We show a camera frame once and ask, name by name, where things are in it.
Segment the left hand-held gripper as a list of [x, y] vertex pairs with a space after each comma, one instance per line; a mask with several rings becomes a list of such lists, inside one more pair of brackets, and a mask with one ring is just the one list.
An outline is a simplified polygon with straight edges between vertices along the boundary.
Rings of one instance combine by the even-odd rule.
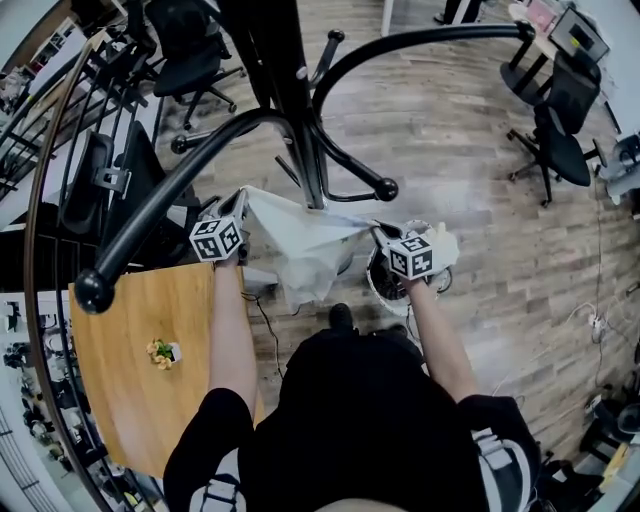
[[247, 209], [248, 192], [240, 188], [204, 210], [189, 235], [192, 248], [201, 262], [220, 263], [236, 259], [238, 265], [246, 264], [249, 244], [243, 225]]

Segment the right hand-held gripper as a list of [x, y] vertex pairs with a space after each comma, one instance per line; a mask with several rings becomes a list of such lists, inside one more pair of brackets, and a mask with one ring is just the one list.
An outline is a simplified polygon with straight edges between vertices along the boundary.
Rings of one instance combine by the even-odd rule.
[[404, 225], [382, 221], [377, 221], [372, 227], [372, 236], [378, 241], [394, 241], [383, 249], [393, 273], [407, 280], [424, 278], [432, 273], [432, 246], [424, 236], [405, 238], [407, 230]]

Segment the cream clothes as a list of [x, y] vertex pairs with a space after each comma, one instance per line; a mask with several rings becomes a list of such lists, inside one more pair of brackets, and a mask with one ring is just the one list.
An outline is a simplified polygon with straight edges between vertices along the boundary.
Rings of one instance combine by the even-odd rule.
[[445, 223], [431, 226], [426, 235], [432, 248], [432, 272], [440, 273], [455, 265], [460, 255], [458, 240], [447, 230]]

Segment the white clothes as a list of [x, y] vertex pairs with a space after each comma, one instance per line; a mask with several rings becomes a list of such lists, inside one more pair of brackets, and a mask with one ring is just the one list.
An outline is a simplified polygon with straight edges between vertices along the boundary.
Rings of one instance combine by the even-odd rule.
[[324, 300], [370, 229], [336, 226], [326, 210], [313, 210], [252, 186], [248, 207], [278, 253], [275, 269], [291, 311]]

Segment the black coat rack stand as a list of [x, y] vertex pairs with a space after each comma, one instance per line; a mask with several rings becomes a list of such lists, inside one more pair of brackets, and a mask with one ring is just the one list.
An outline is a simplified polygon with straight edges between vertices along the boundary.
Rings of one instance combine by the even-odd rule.
[[397, 183], [378, 175], [343, 151], [324, 131], [321, 114], [331, 89], [365, 62], [396, 50], [430, 43], [486, 38], [514, 38], [530, 42], [534, 28], [527, 22], [458, 24], [385, 36], [358, 47], [337, 63], [308, 77], [296, 0], [217, 0], [210, 12], [218, 16], [231, 36], [249, 73], [256, 109], [241, 113], [207, 135], [177, 168], [147, 196], [98, 258], [95, 268], [80, 273], [74, 294], [88, 313], [103, 313], [111, 306], [115, 284], [142, 243], [172, 203], [204, 167], [236, 138], [264, 122], [283, 129], [289, 152], [309, 207], [320, 210], [330, 198], [326, 161], [332, 159], [371, 188], [371, 193], [350, 196], [390, 202]]

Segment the person's right forearm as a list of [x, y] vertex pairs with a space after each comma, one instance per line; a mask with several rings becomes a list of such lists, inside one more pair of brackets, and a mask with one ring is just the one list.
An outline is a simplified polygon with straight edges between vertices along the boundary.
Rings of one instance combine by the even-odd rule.
[[479, 393], [464, 345], [425, 280], [401, 283], [410, 299], [430, 377], [456, 402]]

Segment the person's left forearm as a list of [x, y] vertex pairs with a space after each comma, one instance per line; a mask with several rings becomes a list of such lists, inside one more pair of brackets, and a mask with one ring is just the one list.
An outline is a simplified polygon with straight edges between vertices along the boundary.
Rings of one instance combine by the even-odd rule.
[[253, 412], [257, 364], [236, 256], [215, 265], [212, 315], [209, 389], [235, 392]]

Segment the white mesh laundry basket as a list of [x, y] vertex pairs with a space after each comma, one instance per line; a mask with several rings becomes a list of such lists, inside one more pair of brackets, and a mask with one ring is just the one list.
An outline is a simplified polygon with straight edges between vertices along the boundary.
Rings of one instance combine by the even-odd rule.
[[[431, 225], [422, 220], [412, 220], [402, 225], [407, 230], [405, 238], [421, 235], [427, 239], [427, 230], [431, 226], [437, 226], [438, 224]], [[408, 294], [401, 283], [403, 277], [390, 270], [388, 260], [383, 254], [383, 249], [394, 241], [378, 241], [374, 237], [373, 239], [375, 248], [369, 256], [366, 267], [368, 283], [384, 308], [397, 316], [407, 317], [413, 313], [413, 310]], [[435, 287], [438, 294], [444, 293], [452, 283], [452, 267], [450, 266], [440, 273], [432, 272], [424, 278], [415, 280], [425, 280], [427, 284]]]

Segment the person's black shoe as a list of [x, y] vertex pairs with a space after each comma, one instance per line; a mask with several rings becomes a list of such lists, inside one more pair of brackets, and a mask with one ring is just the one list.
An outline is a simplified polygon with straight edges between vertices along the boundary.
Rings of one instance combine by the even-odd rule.
[[354, 329], [351, 309], [345, 303], [333, 305], [329, 311], [328, 320], [332, 330], [352, 331]]

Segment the small potted plant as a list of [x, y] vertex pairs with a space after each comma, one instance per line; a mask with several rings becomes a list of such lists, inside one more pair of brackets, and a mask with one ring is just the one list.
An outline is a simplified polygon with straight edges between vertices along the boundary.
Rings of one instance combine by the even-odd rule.
[[177, 343], [165, 343], [161, 339], [148, 343], [146, 353], [150, 361], [159, 370], [170, 370], [182, 358], [181, 350]]

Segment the person's black shirt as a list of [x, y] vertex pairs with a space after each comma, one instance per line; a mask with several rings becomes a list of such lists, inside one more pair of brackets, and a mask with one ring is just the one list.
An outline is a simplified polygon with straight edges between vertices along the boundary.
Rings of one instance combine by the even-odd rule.
[[254, 422], [234, 391], [209, 391], [167, 463], [170, 512], [210, 509], [205, 488], [237, 465], [247, 512], [316, 512], [363, 499], [405, 512], [489, 512], [474, 434], [540, 450], [510, 397], [454, 400], [385, 335], [324, 330], [291, 357], [276, 409]]

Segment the black railing with wooden handrail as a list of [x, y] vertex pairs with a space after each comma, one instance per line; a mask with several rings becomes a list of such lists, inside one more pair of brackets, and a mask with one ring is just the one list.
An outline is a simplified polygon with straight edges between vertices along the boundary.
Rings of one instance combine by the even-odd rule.
[[[61, 206], [73, 182], [87, 136], [97, 132], [114, 141], [114, 157], [124, 152], [129, 127], [139, 108], [148, 104], [139, 91], [141, 72], [126, 50], [115, 51], [111, 43], [86, 42], [42, 89], [19, 110], [24, 118], [54, 87], [60, 96], [48, 110], [52, 116], [43, 129], [38, 159], [33, 169], [24, 235], [25, 318], [41, 392], [59, 434], [67, 458], [100, 512], [114, 512], [106, 501], [90, 468], [103, 470], [107, 482], [125, 506], [135, 512], [130, 498], [119, 487], [107, 465], [108, 451], [87, 416], [88, 397], [81, 380], [69, 316], [63, 309], [63, 294], [88, 262], [82, 250], [89, 247], [100, 256], [99, 243], [68, 231], [61, 222]], [[53, 283], [54, 314], [62, 340], [63, 379], [53, 381], [44, 342], [38, 294], [42, 278]]]

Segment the wooden table with white legs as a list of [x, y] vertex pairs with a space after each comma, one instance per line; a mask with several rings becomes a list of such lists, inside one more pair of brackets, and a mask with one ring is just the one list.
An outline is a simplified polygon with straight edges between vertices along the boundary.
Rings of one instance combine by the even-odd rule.
[[[70, 302], [81, 380], [114, 462], [162, 477], [208, 391], [213, 287], [212, 265], [198, 263], [122, 276], [102, 314]], [[146, 353], [156, 339], [179, 345], [170, 370]]]

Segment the white robot on stand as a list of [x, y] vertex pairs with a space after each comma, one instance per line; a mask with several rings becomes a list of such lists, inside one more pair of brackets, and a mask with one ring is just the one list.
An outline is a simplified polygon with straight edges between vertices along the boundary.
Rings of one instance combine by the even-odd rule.
[[640, 133], [625, 137], [613, 146], [598, 176], [605, 182], [607, 195], [616, 206], [625, 194], [640, 189]]

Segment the pink box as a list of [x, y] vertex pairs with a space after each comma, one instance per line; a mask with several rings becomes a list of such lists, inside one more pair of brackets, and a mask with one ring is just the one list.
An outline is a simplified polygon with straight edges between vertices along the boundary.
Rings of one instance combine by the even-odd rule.
[[538, 30], [547, 31], [556, 15], [556, 9], [547, 0], [527, 0], [525, 18]]

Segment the black framed board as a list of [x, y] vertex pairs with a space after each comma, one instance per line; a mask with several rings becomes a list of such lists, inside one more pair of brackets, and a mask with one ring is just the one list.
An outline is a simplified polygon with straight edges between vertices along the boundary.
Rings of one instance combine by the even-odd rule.
[[567, 7], [562, 13], [548, 39], [568, 56], [587, 56], [595, 63], [610, 52], [609, 45], [593, 24], [573, 7]]

